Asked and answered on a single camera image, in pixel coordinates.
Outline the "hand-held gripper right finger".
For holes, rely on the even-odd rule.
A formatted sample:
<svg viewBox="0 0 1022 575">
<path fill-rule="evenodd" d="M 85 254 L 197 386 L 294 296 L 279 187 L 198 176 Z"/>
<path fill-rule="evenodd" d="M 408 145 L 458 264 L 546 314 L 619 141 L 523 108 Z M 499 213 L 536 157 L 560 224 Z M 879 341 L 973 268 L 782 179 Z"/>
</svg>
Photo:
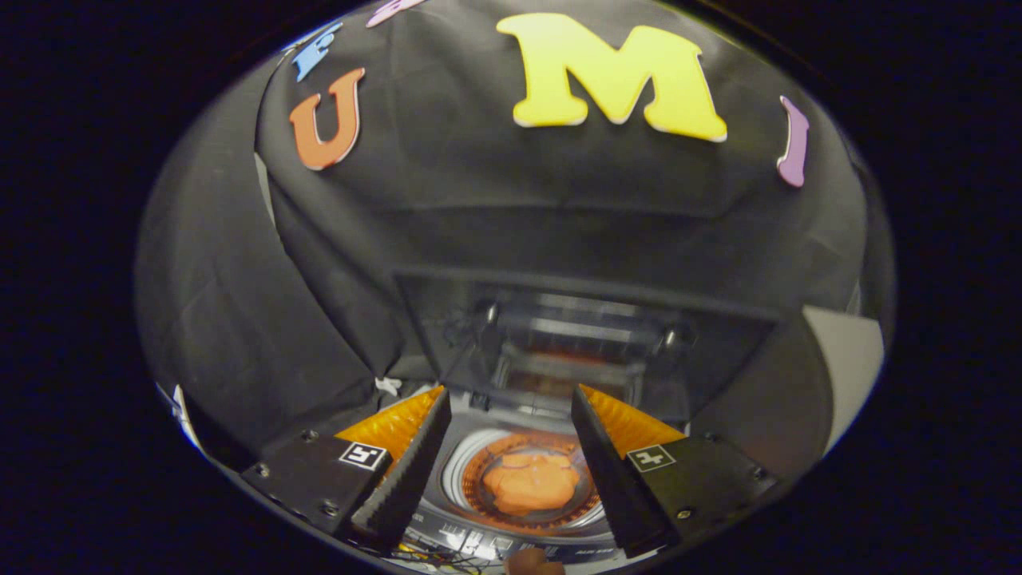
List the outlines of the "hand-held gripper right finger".
<svg viewBox="0 0 1022 575">
<path fill-rule="evenodd" d="M 629 559 L 678 553 L 744 519 L 777 474 L 719 437 L 687 436 L 585 385 L 572 423 L 616 545 Z"/>
</svg>

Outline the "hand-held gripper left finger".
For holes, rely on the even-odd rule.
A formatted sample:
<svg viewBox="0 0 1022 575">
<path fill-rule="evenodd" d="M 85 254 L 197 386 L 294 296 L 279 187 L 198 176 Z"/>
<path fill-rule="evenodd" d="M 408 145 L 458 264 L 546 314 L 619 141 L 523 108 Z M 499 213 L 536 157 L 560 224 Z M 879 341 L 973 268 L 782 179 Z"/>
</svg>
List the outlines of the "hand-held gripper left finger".
<svg viewBox="0 0 1022 575">
<path fill-rule="evenodd" d="M 344 545 L 398 547 L 452 419 L 443 386 L 336 434 L 303 430 L 241 476 L 257 494 Z"/>
</svg>

